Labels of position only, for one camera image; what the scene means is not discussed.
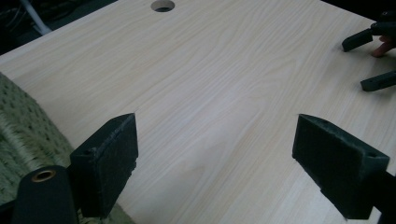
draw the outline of tabletop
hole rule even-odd
[[[347,223],[291,157],[299,114],[326,119],[391,157],[395,69],[373,21],[319,0],[119,0],[0,57],[77,147],[136,114],[139,158],[119,203],[137,223]],[[374,209],[369,220],[376,223]]]

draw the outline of green fabric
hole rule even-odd
[[[26,92],[0,73],[0,204],[17,196],[28,173],[48,165],[68,166],[73,148]],[[116,204],[107,219],[80,223],[133,223]]]

